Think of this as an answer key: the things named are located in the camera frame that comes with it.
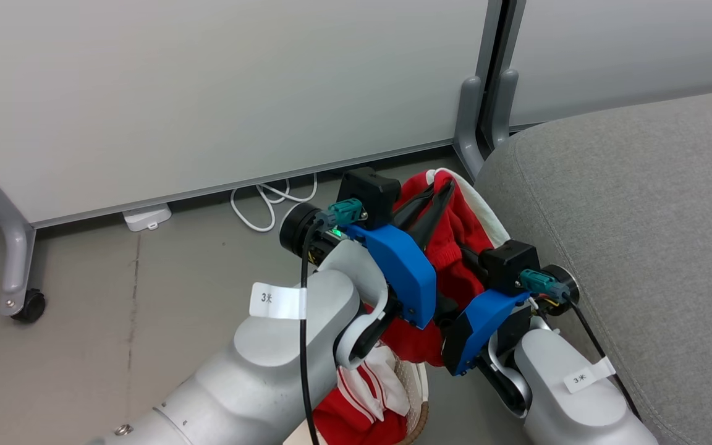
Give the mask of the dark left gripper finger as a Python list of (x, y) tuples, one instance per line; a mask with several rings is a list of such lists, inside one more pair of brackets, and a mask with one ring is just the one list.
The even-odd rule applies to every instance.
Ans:
[(423, 217), (425, 219), (430, 218), (435, 223), (435, 228), (432, 231), (421, 229), (421, 221), (416, 223), (412, 229), (410, 229), (410, 236), (413, 241), (418, 245), (421, 250), (426, 251), (430, 241), (432, 240), (433, 233), (441, 222), (441, 219), (446, 214), (447, 205), (452, 198), (455, 185), (453, 185), (452, 179), (445, 180), (444, 185), (438, 190), (435, 190), (435, 196), (433, 197), (431, 203), (423, 210)]
[(433, 185), (428, 185), (423, 191), (414, 195), (410, 200), (401, 205), (393, 212), (392, 225), (407, 231), (413, 228), (416, 223), (421, 221), (421, 229), (432, 231), (435, 228), (435, 223), (432, 219), (423, 217), (423, 210), (431, 203), (435, 196)]

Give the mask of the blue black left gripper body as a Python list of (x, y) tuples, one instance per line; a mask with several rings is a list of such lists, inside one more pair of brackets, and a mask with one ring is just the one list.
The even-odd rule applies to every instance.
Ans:
[(427, 327), (437, 308), (437, 273), (413, 238), (392, 225), (367, 230), (348, 224), (344, 234), (367, 248), (401, 303), (403, 319)]

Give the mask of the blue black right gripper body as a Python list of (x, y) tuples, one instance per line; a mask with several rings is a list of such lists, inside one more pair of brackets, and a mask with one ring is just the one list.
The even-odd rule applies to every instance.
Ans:
[(499, 290), (489, 289), (472, 299), (451, 326), (443, 330), (441, 357), (449, 374), (458, 376), (471, 370), (491, 336), (514, 308), (529, 297), (529, 291), (506, 295)]

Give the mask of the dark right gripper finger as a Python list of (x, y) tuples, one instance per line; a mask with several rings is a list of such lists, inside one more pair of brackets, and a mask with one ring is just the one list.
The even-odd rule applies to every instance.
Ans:
[(474, 274), (482, 274), (484, 273), (485, 269), (482, 268), (482, 265), (480, 264), (480, 256), (478, 256), (478, 253), (469, 248), (466, 245), (459, 245), (459, 249), (461, 252), (461, 257), (463, 263), (466, 265), (466, 267), (472, 271)]

